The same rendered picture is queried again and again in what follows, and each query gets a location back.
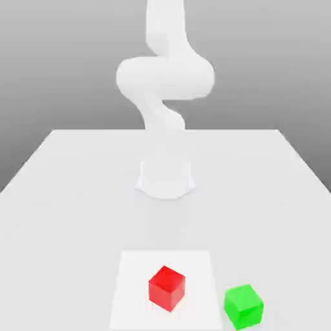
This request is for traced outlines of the small red cube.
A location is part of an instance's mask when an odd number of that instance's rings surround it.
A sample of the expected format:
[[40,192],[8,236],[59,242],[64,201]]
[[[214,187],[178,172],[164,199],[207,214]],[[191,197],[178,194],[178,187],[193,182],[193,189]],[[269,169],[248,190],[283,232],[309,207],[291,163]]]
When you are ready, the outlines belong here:
[[186,277],[162,266],[148,282],[148,298],[157,306],[172,312],[186,292]]

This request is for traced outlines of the small green cube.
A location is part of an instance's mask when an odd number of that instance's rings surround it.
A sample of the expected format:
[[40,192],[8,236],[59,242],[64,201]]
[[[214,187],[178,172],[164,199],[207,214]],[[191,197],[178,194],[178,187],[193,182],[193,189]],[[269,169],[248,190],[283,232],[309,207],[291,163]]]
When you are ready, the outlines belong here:
[[250,284],[229,288],[224,296],[224,311],[236,331],[262,321],[264,302]]

